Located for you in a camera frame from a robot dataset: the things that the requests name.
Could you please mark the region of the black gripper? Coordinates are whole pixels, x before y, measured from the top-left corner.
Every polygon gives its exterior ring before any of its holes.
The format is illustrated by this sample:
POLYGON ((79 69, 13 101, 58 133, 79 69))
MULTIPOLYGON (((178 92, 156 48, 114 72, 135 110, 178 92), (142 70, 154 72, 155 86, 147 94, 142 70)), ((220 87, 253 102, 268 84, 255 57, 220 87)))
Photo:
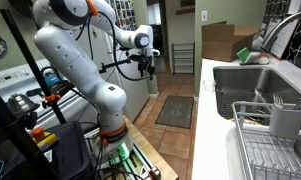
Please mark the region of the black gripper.
POLYGON ((153 79, 153 76, 156 73, 156 67, 152 65, 153 58, 146 56, 138 57, 138 71, 140 72, 141 79, 150 78, 153 79))

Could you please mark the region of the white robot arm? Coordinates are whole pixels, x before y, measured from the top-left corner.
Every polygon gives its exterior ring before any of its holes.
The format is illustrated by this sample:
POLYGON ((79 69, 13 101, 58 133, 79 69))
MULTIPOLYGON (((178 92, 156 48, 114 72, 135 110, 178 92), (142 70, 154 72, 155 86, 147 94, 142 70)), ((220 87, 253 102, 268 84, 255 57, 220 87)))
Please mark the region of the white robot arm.
POLYGON ((100 111, 99 136, 106 153, 122 143, 131 147, 122 108, 126 93, 105 81, 98 67, 72 35, 72 30, 85 22, 112 36, 125 48, 140 49, 151 57, 153 29, 141 25, 135 31, 115 25, 115 11, 105 0, 36 0, 33 17, 39 30, 34 43, 44 57, 65 76, 100 111))

